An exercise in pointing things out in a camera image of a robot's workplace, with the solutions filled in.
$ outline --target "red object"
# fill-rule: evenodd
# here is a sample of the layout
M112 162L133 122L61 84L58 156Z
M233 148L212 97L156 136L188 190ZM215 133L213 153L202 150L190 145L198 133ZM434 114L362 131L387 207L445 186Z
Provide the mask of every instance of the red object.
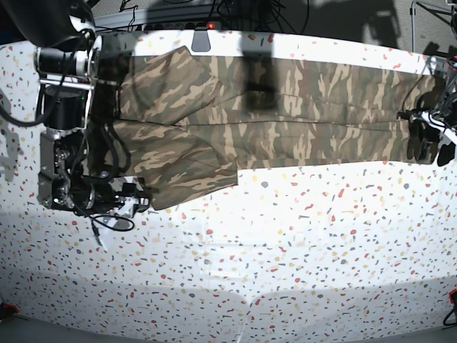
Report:
M452 295L457 293L457 289L453 289L452 291L449 292L449 301L451 302L451 304L454 303L454 300L452 299Z

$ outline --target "metal frame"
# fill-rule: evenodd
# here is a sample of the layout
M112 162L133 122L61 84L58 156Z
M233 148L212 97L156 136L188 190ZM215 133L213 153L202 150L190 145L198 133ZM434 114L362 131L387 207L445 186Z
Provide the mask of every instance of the metal frame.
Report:
M413 25L413 52L416 52L416 5L417 4L426 5L426 6L435 8L435 9L440 9L442 11L448 11L449 13L451 12L449 10L449 7L431 4L430 2L426 2L426 1L414 0L411 3L411 21L412 21L412 25Z
M164 21L185 21L195 18L207 18L211 4L193 6L162 6L153 9L138 9L135 11L135 22L132 25L162 23ZM96 26L115 29L128 26L132 12L125 11L107 16L94 18Z

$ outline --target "camouflage pants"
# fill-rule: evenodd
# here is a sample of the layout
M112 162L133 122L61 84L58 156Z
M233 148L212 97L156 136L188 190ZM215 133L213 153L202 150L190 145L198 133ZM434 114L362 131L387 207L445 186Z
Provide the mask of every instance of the camouflage pants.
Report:
M398 112L442 90L433 76L185 47L129 63L114 128L154 209L236 185L238 169L413 162Z

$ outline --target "white table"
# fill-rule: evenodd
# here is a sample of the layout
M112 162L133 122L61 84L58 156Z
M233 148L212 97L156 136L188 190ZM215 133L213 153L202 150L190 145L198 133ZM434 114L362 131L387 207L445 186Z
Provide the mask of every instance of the white table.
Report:
M112 37L106 53L190 49L192 31ZM210 31L241 51L429 74L436 61L308 36ZM33 46L0 48L3 105L34 113ZM441 325L456 287L456 164L243 170L239 185L136 216L95 249L87 219L38 205L39 132L1 123L0 292L21 314L170 342L342 342Z

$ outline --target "camouflage fabric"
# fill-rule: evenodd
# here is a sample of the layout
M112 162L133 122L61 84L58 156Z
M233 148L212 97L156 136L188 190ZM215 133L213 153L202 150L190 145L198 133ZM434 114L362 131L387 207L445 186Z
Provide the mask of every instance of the camouflage fabric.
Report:
M129 63L114 128L154 209L236 185L238 169L413 162L398 112L443 89L433 76L185 47Z

